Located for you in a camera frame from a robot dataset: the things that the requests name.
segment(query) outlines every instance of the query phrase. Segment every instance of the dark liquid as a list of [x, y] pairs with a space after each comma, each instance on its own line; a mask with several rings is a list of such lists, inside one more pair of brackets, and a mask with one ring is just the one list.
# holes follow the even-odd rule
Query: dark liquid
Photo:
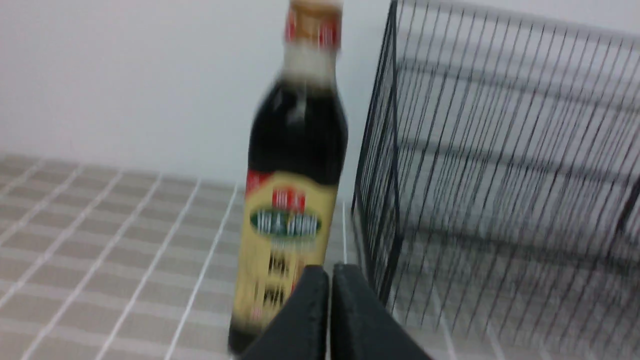
[[[249, 169], [290, 172], [321, 185], [338, 185], [346, 148], [347, 124], [338, 95], [330, 89], [279, 81], [253, 121]], [[229, 349], [242, 354], [261, 330], [248, 329], [232, 316]]]

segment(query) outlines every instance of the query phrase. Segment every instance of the bottle neck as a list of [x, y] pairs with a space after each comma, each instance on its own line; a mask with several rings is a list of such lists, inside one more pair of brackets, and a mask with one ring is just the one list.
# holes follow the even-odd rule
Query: bottle neck
[[288, 43], [285, 48], [282, 77], [285, 80], [334, 88], [336, 57], [337, 53], [334, 50], [319, 49], [303, 42]]

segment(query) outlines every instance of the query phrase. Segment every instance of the bottle label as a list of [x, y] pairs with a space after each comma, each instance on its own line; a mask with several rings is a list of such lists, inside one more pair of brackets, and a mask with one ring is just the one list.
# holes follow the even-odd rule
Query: bottle label
[[285, 27], [286, 42], [304, 40], [322, 49], [340, 48], [342, 9], [333, 4], [293, 1]]
[[306, 265], [322, 265], [337, 186], [286, 172], [249, 171], [233, 319], [263, 329]]

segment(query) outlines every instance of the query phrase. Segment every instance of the bottle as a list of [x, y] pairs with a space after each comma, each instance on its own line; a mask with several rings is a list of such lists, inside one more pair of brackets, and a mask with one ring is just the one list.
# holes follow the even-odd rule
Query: bottle
[[335, 79], [341, 21], [326, 0], [289, 5], [284, 66], [250, 136], [233, 354], [275, 317], [304, 266], [324, 263], [348, 137]]

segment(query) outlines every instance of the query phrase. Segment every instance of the black wire rack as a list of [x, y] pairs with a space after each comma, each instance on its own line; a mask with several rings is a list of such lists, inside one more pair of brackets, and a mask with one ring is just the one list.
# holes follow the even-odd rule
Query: black wire rack
[[639, 67], [632, 36], [392, 2], [353, 209], [399, 321], [639, 354]]

